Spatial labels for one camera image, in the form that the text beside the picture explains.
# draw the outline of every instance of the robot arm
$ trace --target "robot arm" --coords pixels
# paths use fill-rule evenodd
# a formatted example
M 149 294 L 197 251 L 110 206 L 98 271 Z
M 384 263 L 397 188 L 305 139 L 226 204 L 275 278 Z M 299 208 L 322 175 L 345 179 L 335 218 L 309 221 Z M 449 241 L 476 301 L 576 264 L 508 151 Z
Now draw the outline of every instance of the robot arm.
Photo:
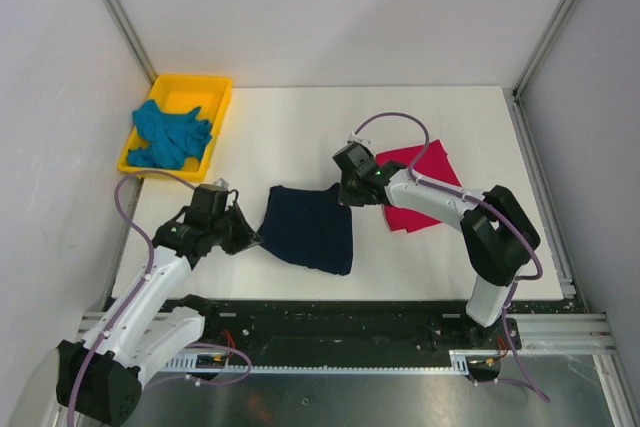
M 505 215 L 535 249 L 540 238 L 513 194 L 496 186 L 490 192 L 462 189 L 428 177 L 417 183 L 405 165 L 382 166 L 359 142 L 349 142 L 334 161 L 342 171 L 339 200 L 344 205 L 391 205 L 428 215 L 462 233 L 473 269 L 478 274 L 466 306 L 467 316 L 483 328 L 494 325 L 511 285 L 530 260 L 522 244 L 490 212 L 464 199 L 481 199 Z
M 233 255 L 261 242 L 237 202 L 229 202 L 230 193 L 224 180 L 196 187 L 191 204 L 157 230 L 151 270 L 140 269 L 125 293 L 80 342 L 58 345 L 56 396 L 60 404 L 69 405 L 80 365 L 102 336 L 82 380 L 76 411 L 111 426 L 121 425 L 134 411 L 151 377 L 202 336 L 204 317 L 187 307 L 174 309 L 159 326 L 147 329 L 172 290 L 213 247 Z

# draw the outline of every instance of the white wall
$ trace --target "white wall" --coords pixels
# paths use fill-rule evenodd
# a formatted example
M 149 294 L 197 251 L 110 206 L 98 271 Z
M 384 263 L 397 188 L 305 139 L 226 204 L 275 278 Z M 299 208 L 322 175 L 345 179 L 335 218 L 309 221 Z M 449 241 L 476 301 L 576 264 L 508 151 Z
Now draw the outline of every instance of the white wall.
M 121 0 L 160 73 L 513 87 L 560 0 Z
M 29 372 L 104 288 L 122 229 L 116 158 L 149 86 L 101 0 L 0 0 L 0 12 L 6 425 Z
M 525 108 L 575 274 L 640 398 L 640 2 L 582 0 Z

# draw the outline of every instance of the pink towel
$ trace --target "pink towel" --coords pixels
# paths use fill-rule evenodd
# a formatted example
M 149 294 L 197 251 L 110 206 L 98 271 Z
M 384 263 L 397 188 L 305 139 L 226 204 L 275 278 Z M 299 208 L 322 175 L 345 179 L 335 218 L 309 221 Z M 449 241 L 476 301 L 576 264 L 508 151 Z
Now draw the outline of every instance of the pink towel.
M 407 147 L 404 149 L 390 150 L 388 152 L 382 152 L 376 155 L 376 161 L 382 165 L 388 160 L 395 160 L 409 165 L 409 162 L 420 152 L 421 145 L 416 147 Z M 451 164 L 447 160 L 447 153 L 445 152 L 442 144 L 439 140 L 434 140 L 429 144 L 427 152 L 416 164 L 414 170 L 433 177 L 434 179 L 447 182 L 449 184 L 460 186 L 460 181 L 456 177 Z M 440 221 L 428 217 L 424 214 L 419 214 L 412 210 L 400 209 L 398 207 L 384 206 L 384 216 L 387 219 L 387 224 L 391 231 L 405 229 L 407 232 L 415 232 L 425 227 L 439 224 Z

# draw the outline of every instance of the blue cloth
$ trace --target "blue cloth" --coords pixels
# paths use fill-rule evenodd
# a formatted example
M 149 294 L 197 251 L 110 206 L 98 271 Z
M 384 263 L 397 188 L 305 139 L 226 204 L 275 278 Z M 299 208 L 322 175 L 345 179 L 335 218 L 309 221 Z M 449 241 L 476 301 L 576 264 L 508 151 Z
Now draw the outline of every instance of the blue cloth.
M 211 122 L 196 120 L 200 107 L 188 114 L 165 114 L 155 100 L 147 100 L 133 112 L 138 135 L 150 144 L 144 149 L 131 149 L 129 165 L 179 170 L 187 157 L 202 160 L 211 140 Z
M 271 187 L 261 247 L 290 264 L 347 275 L 353 262 L 351 209 L 338 203 L 340 185 L 312 191 Z

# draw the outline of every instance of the white surface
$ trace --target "white surface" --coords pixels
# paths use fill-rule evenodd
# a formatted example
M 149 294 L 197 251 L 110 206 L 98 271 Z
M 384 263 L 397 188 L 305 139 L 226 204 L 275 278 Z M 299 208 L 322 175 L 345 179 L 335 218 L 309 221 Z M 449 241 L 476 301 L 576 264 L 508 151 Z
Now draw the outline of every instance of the white surface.
M 560 0 L 121 0 L 159 73 L 512 87 Z
M 75 338 L 104 289 L 122 232 L 115 163 L 149 85 L 102 0 L 0 0 L 0 11 L 0 425 L 7 425 L 32 370 L 60 340 Z M 123 191 L 125 202 L 131 195 Z
M 561 292 L 527 180 L 507 106 L 498 87 L 235 89 L 207 181 L 224 177 L 240 191 L 240 206 L 257 229 L 269 188 L 282 184 L 326 189 L 339 180 L 332 155 L 369 116 L 400 110 L 423 120 L 441 139 L 466 187 L 508 186 L 542 234 L 538 253 L 546 274 L 523 282 L 518 298 L 558 299 Z M 405 119 L 380 119 L 362 132 L 379 152 L 424 141 Z M 177 182 L 145 180 L 135 220 L 147 232 L 188 205 L 192 192 Z M 475 272 L 462 236 L 446 225 L 391 233 L 379 207 L 353 209 L 354 262 L 346 277 L 286 264 L 260 247 L 226 256 L 214 249 L 173 297 L 197 294 L 235 299 L 439 300 L 471 295 Z M 113 295 L 146 261 L 138 235 L 129 235 Z M 527 272 L 533 272 L 533 266 Z
M 638 0 L 581 0 L 525 99 L 581 293 L 638 403 L 639 26 Z

